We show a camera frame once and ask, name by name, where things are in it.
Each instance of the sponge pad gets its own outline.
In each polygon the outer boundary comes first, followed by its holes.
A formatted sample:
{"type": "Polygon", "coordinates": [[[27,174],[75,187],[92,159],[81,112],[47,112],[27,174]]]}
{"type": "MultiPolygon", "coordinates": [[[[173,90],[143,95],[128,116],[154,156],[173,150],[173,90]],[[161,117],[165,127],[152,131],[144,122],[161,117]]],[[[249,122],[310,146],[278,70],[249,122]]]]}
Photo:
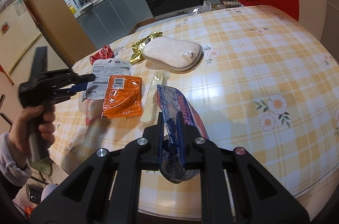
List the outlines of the sponge pad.
{"type": "Polygon", "coordinates": [[[187,71],[197,65],[203,56],[200,44],[160,36],[144,47],[144,58],[160,62],[174,71],[187,71]]]}

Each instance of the table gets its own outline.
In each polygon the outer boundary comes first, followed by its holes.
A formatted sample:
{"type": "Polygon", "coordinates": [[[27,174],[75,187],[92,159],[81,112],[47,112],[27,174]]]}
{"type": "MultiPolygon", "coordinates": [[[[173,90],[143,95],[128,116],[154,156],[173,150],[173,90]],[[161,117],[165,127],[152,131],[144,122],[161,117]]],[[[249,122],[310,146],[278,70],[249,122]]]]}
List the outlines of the table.
{"type": "MultiPolygon", "coordinates": [[[[245,147],[294,196],[305,196],[338,168],[339,66],[323,45],[272,6],[203,13],[154,26],[113,44],[129,60],[131,45],[154,31],[200,43],[204,57],[185,74],[171,74],[219,147],[245,147]]],[[[142,102],[161,65],[144,60],[142,102]]],[[[74,71],[89,73],[89,56],[74,71]]],[[[72,172],[98,148],[123,148],[139,138],[139,118],[99,119],[85,126],[78,95],[56,107],[51,158],[72,172]]],[[[165,217],[200,218],[200,178],[172,184],[143,172],[139,210],[165,217]]]]}

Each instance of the red wrapper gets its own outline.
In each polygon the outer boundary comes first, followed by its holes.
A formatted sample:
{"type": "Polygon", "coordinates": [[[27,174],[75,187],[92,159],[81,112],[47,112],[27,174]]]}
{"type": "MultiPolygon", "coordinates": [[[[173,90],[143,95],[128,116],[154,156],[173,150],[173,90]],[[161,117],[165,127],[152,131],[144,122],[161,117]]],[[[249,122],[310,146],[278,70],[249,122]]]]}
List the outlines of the red wrapper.
{"type": "Polygon", "coordinates": [[[94,61],[97,59],[108,59],[114,58],[114,53],[110,46],[103,46],[96,54],[89,57],[90,63],[93,65],[94,61]]]}

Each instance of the gray sweater cuff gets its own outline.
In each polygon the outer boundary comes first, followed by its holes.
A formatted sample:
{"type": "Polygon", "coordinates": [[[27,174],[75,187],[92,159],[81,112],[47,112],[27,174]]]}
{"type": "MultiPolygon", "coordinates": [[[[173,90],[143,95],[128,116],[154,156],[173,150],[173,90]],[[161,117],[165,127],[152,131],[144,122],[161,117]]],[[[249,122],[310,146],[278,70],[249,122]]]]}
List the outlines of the gray sweater cuff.
{"type": "Polygon", "coordinates": [[[8,132],[0,135],[0,171],[13,185],[22,187],[32,175],[31,167],[28,162],[25,170],[17,166],[8,149],[7,136],[8,132]]]}

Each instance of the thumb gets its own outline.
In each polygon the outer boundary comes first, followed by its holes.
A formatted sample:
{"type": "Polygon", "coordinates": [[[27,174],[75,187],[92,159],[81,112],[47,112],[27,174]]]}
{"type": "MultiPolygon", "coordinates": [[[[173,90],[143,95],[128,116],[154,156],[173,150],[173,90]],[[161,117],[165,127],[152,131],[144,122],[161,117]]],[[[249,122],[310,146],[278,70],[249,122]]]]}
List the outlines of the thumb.
{"type": "Polygon", "coordinates": [[[35,106],[35,107],[27,107],[23,111],[21,111],[19,120],[21,122],[28,122],[33,118],[38,117],[43,111],[43,105],[35,106]]]}

